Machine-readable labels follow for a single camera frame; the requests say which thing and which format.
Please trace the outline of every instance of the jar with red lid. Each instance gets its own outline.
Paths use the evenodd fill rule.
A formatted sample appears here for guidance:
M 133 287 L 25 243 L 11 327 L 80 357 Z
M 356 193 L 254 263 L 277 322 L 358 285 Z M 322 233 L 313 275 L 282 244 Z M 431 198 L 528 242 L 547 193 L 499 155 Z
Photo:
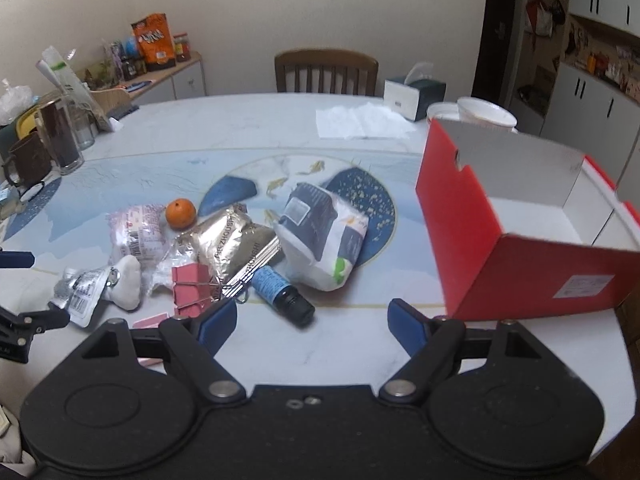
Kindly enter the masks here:
M 174 35 L 174 48 L 176 61 L 188 61 L 191 59 L 189 36 L 186 32 Z

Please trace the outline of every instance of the open cardboard box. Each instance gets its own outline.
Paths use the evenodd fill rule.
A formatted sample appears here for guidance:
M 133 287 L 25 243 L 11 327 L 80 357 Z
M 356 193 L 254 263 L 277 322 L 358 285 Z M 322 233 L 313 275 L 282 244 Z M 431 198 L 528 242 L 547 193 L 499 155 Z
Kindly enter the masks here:
M 450 316 L 603 310 L 640 278 L 638 215 L 567 146 L 434 120 L 416 193 Z

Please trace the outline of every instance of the dining table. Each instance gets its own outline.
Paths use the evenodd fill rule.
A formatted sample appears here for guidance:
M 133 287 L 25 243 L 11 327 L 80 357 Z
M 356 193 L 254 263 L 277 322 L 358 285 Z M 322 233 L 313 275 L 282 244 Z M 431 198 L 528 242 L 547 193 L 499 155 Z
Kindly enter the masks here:
M 46 309 L 65 268 L 107 265 L 112 253 L 107 215 L 128 206 L 187 198 L 200 208 L 207 192 L 231 177 L 255 184 L 255 193 L 243 202 L 254 222 L 268 225 L 300 182 L 336 189 L 361 182 L 365 189 L 357 189 L 356 200 L 382 197 L 386 205 L 370 209 L 372 245 L 346 284 L 333 292 L 301 288 L 316 306 L 314 322 L 305 329 L 294 327 L 250 291 L 248 301 L 238 304 L 237 327 L 216 360 L 248 394 L 256 384 L 370 384 L 377 393 L 408 360 L 387 327 L 389 301 L 404 299 L 428 317 L 446 310 L 415 195 L 428 123 L 407 122 L 405 134 L 391 139 L 319 135 L 319 112 L 367 104 L 382 106 L 382 100 L 242 94 L 141 106 L 122 119 L 121 129 L 97 136 L 78 170 L 50 178 L 23 213 L 2 222 L 2 249 L 31 251 L 35 264 L 0 270 L 0 304 L 14 313 Z M 133 312 L 103 304 L 87 328 L 69 324 L 36 335 L 27 364 L 0 360 L 0 404 L 19 414 L 34 386 L 106 320 L 123 318 L 132 326 L 156 314 L 171 316 L 174 307 L 169 290 L 145 290 Z M 595 456 L 625 427 L 636 406 L 615 312 L 521 323 L 600 399 L 606 416 Z M 482 362 L 464 361 L 462 371 Z

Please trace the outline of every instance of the tangerine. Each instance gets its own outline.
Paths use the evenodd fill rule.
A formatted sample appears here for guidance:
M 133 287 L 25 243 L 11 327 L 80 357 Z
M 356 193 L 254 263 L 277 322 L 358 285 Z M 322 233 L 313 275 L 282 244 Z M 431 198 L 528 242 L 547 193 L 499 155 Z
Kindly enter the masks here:
M 164 216 L 172 229 L 184 229 L 195 222 L 196 207 L 187 198 L 176 198 L 167 205 Z

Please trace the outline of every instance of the orange snack bag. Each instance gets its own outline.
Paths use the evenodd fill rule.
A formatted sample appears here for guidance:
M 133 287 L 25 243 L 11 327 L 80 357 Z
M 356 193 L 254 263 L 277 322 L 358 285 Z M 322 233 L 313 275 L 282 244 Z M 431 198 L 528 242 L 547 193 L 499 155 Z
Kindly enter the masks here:
M 166 14 L 150 14 L 139 22 L 132 23 L 131 27 L 147 70 L 162 70 L 175 66 L 174 42 L 171 39 Z

